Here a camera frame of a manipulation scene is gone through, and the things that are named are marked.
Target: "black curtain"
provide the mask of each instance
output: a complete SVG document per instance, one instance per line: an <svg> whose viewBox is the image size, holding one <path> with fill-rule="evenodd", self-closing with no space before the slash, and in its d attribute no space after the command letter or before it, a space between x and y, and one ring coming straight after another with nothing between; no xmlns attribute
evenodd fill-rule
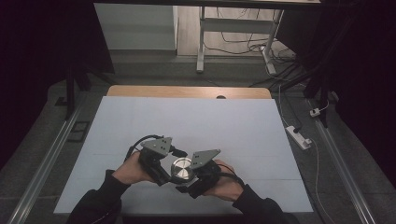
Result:
<svg viewBox="0 0 396 224"><path fill-rule="evenodd" d="M91 1L0 1L0 167L72 63L81 74L114 73Z"/></svg>
<svg viewBox="0 0 396 224"><path fill-rule="evenodd" d="M396 187L396 3L366 1L332 58L337 111Z"/></svg>

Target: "person's arm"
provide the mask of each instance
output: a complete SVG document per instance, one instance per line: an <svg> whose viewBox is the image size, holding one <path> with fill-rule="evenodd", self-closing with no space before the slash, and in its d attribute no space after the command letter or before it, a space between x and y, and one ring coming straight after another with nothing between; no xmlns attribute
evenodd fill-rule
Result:
<svg viewBox="0 0 396 224"><path fill-rule="evenodd" d="M135 152L116 171L107 170L105 181L98 190L89 190L73 209L68 223L114 223L121 210L121 195L132 184L151 181L138 162Z"/></svg>
<svg viewBox="0 0 396 224"><path fill-rule="evenodd" d="M233 167L223 161L216 160L223 173L233 173ZM288 223L279 205L272 199L262 199L249 185L242 187L229 177L221 177L215 187L204 195L216 196L222 200L233 202L233 207L239 209L249 224L283 224Z"/></svg>

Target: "hand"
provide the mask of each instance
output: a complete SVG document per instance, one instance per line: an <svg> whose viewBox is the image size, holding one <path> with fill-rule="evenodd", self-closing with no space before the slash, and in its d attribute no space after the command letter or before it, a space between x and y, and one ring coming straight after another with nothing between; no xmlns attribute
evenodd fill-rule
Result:
<svg viewBox="0 0 396 224"><path fill-rule="evenodd" d="M139 163L140 152L134 152L123 165L119 167L113 176L116 177L121 183L132 185L140 181L154 180L142 169Z"/></svg>
<svg viewBox="0 0 396 224"><path fill-rule="evenodd" d="M231 165L221 160L215 160L215 162L220 165L221 171L223 173L233 175L233 172L228 169L230 168L233 171L233 167ZM235 202L243 191L243 188L241 187L241 185L239 185L238 182L236 182L236 180L230 177L222 176L218 183L213 188L205 192L204 195L216 196L225 201Z"/></svg>

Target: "metal frame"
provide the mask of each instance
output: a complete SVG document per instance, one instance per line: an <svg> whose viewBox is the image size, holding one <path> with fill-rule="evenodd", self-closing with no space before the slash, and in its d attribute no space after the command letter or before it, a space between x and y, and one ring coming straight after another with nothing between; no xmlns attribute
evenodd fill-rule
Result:
<svg viewBox="0 0 396 224"><path fill-rule="evenodd" d="M262 56L270 75L275 75L276 70L271 62L269 52L276 36L276 31L282 17L283 10L276 10L273 21L254 21L254 20L238 20L238 19L218 19L206 18L205 7L200 7L200 36L197 55L197 73L204 72L205 61L205 32L228 32L228 33L253 33L267 34L268 41L265 48L262 49Z"/></svg>
<svg viewBox="0 0 396 224"><path fill-rule="evenodd" d="M325 143L326 148L330 153L330 156L332 157L332 163L337 169L337 172L340 175L344 186L346 187L346 191L348 192L351 201L355 205L356 212L361 218L361 223L375 224L376 222L373 216L373 212L371 211L369 205L364 199L364 196L361 193L361 189L353 178L352 173L350 173L349 168L340 152L340 149L335 144L335 141L332 138L332 134L329 128L325 128L320 119L315 119L315 124L317 125L318 132L323 142Z"/></svg>
<svg viewBox="0 0 396 224"><path fill-rule="evenodd" d="M67 135L69 135L70 130L75 123L82 106L84 105L87 93L81 92L80 99L78 99L78 106L75 112L71 115L70 119L64 122L62 129L59 131L52 145L50 146L46 156L41 162L38 169L35 171L35 175L27 186L25 192L21 196L18 205L15 207L14 212L11 215L11 218L8 220L7 224L17 224L24 223L26 218L28 217L30 211L32 210L33 205L35 204L35 200L38 197L41 189L43 188L48 175L58 158L59 153L61 152L62 147L64 146L64 142L67 139Z"/></svg>

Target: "white board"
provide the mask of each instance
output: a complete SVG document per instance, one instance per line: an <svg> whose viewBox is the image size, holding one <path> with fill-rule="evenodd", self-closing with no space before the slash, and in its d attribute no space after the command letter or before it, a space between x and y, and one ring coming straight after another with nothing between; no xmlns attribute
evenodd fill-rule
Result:
<svg viewBox="0 0 396 224"><path fill-rule="evenodd" d="M89 190L98 189L106 169L116 170L128 148L141 137L173 137L189 153L219 148L216 157L231 164L262 198L284 212L312 212L274 100L104 97L55 208L70 213ZM176 158L162 160L165 170ZM132 185L122 196L122 213L146 215L221 215L239 213L213 197L192 199L173 184Z"/></svg>

